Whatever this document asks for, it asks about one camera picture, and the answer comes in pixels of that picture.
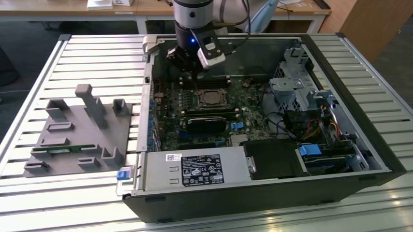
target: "slotted metal table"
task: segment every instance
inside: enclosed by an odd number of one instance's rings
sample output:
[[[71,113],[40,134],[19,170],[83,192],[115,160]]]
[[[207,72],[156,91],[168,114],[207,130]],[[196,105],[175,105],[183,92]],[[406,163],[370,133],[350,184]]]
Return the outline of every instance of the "slotted metal table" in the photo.
[[[413,112],[346,38],[311,35],[408,173],[338,203],[146,224],[115,193],[116,172],[24,178],[48,99],[75,97],[91,84],[103,103],[134,104],[127,164],[136,158],[144,61],[143,35],[72,36],[57,42],[0,145],[1,231],[410,231],[413,230]],[[321,84],[329,88],[319,72]]]

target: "warning label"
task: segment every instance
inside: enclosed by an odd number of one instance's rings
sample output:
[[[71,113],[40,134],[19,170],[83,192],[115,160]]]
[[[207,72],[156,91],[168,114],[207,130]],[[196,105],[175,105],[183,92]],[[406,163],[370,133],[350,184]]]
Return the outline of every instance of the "warning label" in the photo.
[[[224,174],[219,154],[180,158],[182,184],[188,186],[222,184]]]

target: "label sticker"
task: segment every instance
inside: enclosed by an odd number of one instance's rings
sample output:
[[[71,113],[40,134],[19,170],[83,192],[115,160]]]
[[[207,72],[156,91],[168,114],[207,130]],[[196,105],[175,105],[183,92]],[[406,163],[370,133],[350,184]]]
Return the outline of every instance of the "label sticker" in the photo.
[[[134,12],[131,12],[131,11],[115,11],[115,14],[116,15],[132,15],[134,14]]]
[[[219,154],[180,158],[182,184],[184,187],[222,184],[224,174]]]
[[[180,161],[182,154],[167,154],[167,161]]]

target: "wooden cabinet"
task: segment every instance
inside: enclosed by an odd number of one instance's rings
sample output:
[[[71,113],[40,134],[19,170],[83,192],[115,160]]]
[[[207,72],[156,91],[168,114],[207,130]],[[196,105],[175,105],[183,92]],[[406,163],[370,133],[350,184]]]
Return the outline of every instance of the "wooden cabinet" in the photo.
[[[342,32],[373,62],[413,14],[413,0],[325,0],[331,7],[319,33]]]

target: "blue latch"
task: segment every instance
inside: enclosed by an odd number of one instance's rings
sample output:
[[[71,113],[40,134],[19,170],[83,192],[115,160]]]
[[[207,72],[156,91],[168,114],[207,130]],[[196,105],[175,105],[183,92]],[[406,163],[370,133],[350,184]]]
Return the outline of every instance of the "blue latch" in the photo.
[[[298,148],[302,156],[319,156],[321,150],[317,144],[305,144]]]
[[[131,178],[131,171],[129,170],[119,170],[116,179],[117,180],[128,180]]]
[[[240,128],[244,127],[244,123],[243,122],[238,122],[238,123],[231,123],[231,130],[238,130]]]

